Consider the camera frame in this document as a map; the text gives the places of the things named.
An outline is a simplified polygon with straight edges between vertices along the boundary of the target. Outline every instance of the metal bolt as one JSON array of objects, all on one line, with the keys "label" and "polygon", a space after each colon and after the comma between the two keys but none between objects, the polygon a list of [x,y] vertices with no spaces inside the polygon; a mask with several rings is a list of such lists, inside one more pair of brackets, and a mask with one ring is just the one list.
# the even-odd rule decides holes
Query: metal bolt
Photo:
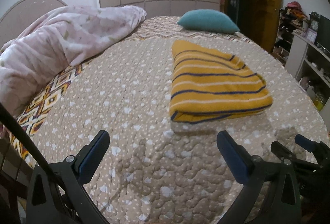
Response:
[{"label": "metal bolt", "polygon": [[65,158],[65,161],[67,163],[71,163],[71,162],[73,162],[74,159],[75,159],[75,156],[69,155],[68,157]]},{"label": "metal bolt", "polygon": [[262,159],[261,159],[261,157],[259,156],[259,155],[253,155],[252,156],[252,160],[254,161],[254,162],[260,162]]},{"label": "metal bolt", "polygon": [[283,162],[284,162],[285,165],[290,165],[291,164],[291,161],[289,159],[284,159]]}]

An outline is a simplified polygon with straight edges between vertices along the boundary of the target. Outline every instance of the yellow towel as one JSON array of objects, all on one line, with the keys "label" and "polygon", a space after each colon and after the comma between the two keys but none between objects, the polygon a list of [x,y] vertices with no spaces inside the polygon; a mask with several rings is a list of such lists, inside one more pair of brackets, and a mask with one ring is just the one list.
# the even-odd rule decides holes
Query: yellow towel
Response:
[{"label": "yellow towel", "polygon": [[173,121],[195,124],[244,117],[272,105],[265,80],[237,56],[183,40],[174,42],[172,53]]}]

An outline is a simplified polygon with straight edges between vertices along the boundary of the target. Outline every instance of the curved headboard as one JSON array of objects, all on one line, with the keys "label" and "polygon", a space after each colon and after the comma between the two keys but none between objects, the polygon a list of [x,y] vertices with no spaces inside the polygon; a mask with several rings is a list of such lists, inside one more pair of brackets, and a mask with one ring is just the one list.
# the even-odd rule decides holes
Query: curved headboard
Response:
[{"label": "curved headboard", "polygon": [[17,38],[29,25],[42,15],[66,6],[61,0],[20,0],[0,19],[0,48]]}]

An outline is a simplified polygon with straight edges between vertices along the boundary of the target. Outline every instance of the door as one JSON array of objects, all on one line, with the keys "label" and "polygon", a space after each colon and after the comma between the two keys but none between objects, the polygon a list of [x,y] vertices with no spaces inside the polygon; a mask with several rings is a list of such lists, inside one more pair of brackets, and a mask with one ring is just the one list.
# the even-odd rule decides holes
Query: door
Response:
[{"label": "door", "polygon": [[273,50],[282,0],[251,0],[249,38],[267,52]]}]

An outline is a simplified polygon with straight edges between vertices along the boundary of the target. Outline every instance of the pillow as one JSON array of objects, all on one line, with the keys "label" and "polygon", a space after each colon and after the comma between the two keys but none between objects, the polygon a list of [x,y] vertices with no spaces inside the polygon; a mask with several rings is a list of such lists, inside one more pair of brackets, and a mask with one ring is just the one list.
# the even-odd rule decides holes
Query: pillow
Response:
[{"label": "pillow", "polygon": [[210,9],[185,13],[178,22],[186,29],[234,34],[240,29],[226,14]]}]

